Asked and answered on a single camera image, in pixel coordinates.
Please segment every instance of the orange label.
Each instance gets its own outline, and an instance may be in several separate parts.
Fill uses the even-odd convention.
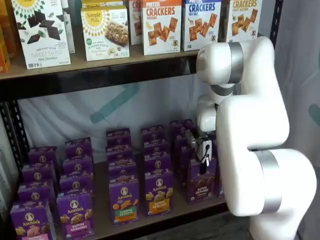
[[[170,209],[170,199],[149,202],[150,215],[166,212]]]

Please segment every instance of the blue cracker box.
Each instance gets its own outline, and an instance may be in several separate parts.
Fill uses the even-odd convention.
[[[182,49],[199,50],[218,42],[222,0],[183,0]]]

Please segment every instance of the orange cracker box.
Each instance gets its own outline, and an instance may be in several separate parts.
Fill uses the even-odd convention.
[[[178,53],[182,0],[142,0],[144,55]]]
[[[8,72],[10,65],[11,64],[5,44],[5,38],[0,25],[0,73]]]

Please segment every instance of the almond flour cookie box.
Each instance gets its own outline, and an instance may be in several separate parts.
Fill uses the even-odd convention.
[[[125,6],[82,8],[81,19],[87,61],[129,57]]]

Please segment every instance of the cracker image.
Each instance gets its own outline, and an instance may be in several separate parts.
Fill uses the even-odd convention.
[[[149,31],[148,37],[149,37],[149,45],[150,46],[157,44],[157,37],[155,35],[155,31]]]
[[[155,37],[161,37],[162,36],[162,27],[161,27],[161,22],[158,22],[156,24],[153,24],[154,28],[154,35]]]
[[[160,39],[162,39],[163,41],[167,41],[168,37],[169,37],[169,33],[170,33],[170,29],[166,26],[163,27],[162,30],[162,35],[160,36]]]
[[[212,27],[212,28],[215,27],[215,23],[216,23],[217,17],[218,17],[218,15],[216,15],[214,13],[211,13],[210,20],[209,20],[210,27]]]
[[[171,17],[170,25],[169,25],[170,31],[172,31],[172,32],[176,31],[177,23],[178,23],[178,19]]]
[[[109,21],[106,25],[105,37],[115,44],[125,46],[128,44],[128,28],[114,21]]]
[[[207,35],[207,32],[208,32],[209,27],[210,27],[209,23],[207,23],[207,22],[205,21],[205,22],[203,23],[202,28],[201,28],[200,34],[205,37],[205,36]]]
[[[190,37],[190,41],[197,39],[197,27],[196,26],[189,27],[189,37]]]
[[[258,10],[254,8],[254,9],[252,10],[251,17],[250,17],[250,21],[251,21],[252,23],[254,23],[254,22],[256,21],[257,14],[258,14]]]
[[[245,16],[242,14],[240,16],[238,16],[238,24],[239,24],[239,28],[242,27],[242,25],[244,24],[245,22]]]
[[[231,28],[232,28],[232,36],[235,36],[239,33],[239,23],[238,22],[232,23]]]
[[[249,25],[250,25],[251,21],[250,21],[250,18],[246,18],[243,25],[242,25],[242,30],[247,32],[248,28],[249,28]]]

